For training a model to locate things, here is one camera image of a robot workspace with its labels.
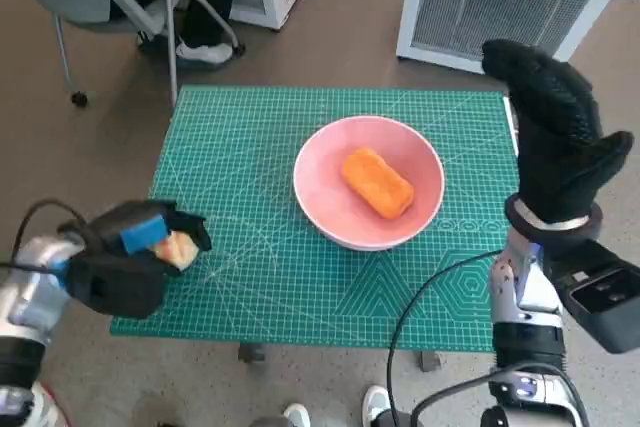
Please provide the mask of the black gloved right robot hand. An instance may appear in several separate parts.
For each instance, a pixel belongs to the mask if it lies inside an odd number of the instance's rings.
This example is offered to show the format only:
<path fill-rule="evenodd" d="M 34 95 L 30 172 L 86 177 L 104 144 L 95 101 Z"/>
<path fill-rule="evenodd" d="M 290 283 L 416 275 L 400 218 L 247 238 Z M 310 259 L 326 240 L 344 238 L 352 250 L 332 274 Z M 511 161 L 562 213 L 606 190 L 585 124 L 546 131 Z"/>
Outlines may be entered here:
<path fill-rule="evenodd" d="M 518 197 L 541 221 L 587 216 L 623 167 L 634 135 L 602 131 L 591 83 L 571 64 L 517 42 L 482 45 L 482 68 L 503 82 L 518 126 Z"/>

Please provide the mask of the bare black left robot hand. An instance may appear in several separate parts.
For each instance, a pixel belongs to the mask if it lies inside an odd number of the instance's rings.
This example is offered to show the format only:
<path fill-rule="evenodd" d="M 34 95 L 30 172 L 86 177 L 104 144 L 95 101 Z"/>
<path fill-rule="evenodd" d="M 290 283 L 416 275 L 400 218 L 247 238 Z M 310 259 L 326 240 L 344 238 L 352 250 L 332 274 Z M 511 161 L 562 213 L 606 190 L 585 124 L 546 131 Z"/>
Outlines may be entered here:
<path fill-rule="evenodd" d="M 182 211 L 173 200 L 129 200 L 89 223 L 90 232 L 115 255 L 149 258 L 178 275 L 212 248 L 205 218 Z"/>

